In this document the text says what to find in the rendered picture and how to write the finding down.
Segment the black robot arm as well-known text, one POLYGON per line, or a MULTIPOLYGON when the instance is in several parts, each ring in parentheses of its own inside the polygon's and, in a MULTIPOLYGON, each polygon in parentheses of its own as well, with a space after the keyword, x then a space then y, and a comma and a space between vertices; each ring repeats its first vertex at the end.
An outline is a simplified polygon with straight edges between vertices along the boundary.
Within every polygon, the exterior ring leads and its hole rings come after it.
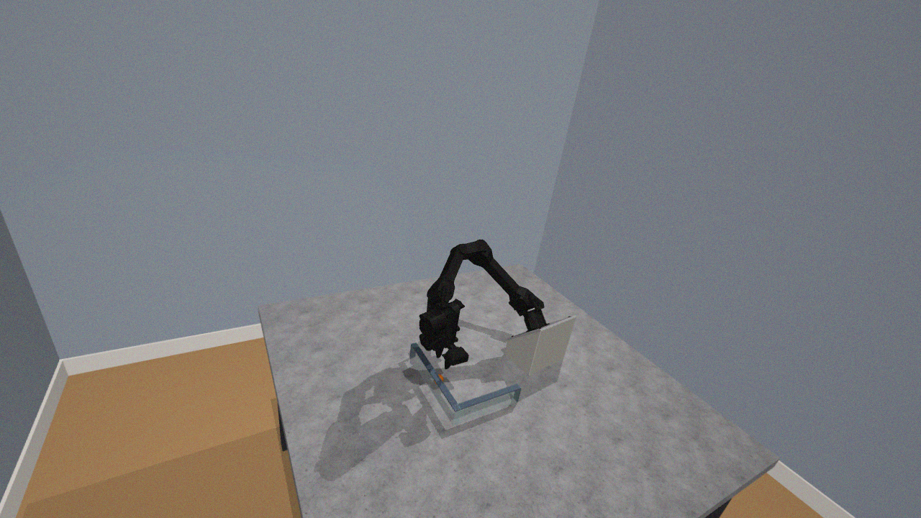
POLYGON ((441 345, 446 345, 446 335, 443 334, 442 329, 454 328, 458 325, 460 309, 465 305, 458 299, 452 302, 450 299, 453 297, 454 280, 463 260, 469 260, 474 265, 486 269, 497 284, 509 293, 509 305, 516 309, 520 316, 524 316, 527 332, 550 324, 546 324, 544 320, 542 299, 535 297, 534 293, 528 291, 524 286, 519 286, 504 271, 494 259, 492 249, 485 240, 475 240, 475 242, 457 245, 451 249, 450 257, 447 259, 440 278, 435 280, 427 292, 427 312, 419 315, 419 329, 422 332, 419 339, 427 351, 439 350, 441 345), (532 311, 527 311, 528 309, 532 311))

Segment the clear blue-grey l-shaped low wall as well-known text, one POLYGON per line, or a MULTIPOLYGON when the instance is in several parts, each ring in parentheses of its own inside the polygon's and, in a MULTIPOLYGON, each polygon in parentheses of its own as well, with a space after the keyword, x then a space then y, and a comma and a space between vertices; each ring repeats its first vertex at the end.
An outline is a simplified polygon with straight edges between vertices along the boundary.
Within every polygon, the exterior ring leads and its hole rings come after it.
POLYGON ((417 352, 419 358, 421 358, 421 361, 423 361, 425 367, 427 367, 429 373, 433 376, 435 383, 437 383, 437 385, 440 387, 440 390, 442 391, 444 396, 446 396, 446 399, 448 400, 448 402, 450 402, 450 405, 452 406, 452 409, 455 412, 463 410, 463 409, 469 409, 469 407, 475 406, 475 404, 487 402, 493 398, 497 398, 500 396, 506 396, 506 394, 509 394, 509 392, 511 393, 511 391, 516 391, 519 389, 521 391, 521 387, 519 386, 518 383, 516 383, 513 386, 504 387, 503 389, 499 389, 497 391, 491 391, 491 393, 484 394, 484 396, 478 396, 467 402, 458 404, 455 398, 452 396, 450 390, 448 390, 446 384, 444 384, 444 381, 440 379, 440 375, 438 375, 435 372, 435 369, 433 368, 432 364, 429 362, 427 356, 425 356, 423 350, 421 350, 419 345, 417 343, 412 343, 411 346, 412 348, 414 348, 415 352, 417 352))

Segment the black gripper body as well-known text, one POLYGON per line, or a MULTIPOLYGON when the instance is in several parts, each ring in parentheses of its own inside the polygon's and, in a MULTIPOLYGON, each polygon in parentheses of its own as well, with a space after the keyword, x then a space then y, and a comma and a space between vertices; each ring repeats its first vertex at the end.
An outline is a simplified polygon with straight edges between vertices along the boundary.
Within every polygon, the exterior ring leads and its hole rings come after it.
POLYGON ((456 332, 460 331, 460 327, 454 328, 445 328, 442 329, 443 334, 446 335, 446 345, 443 345, 444 348, 448 348, 446 352, 446 360, 450 362, 451 366, 467 362, 469 360, 469 354, 463 349, 463 347, 456 347, 454 343, 458 341, 456 337, 456 332))

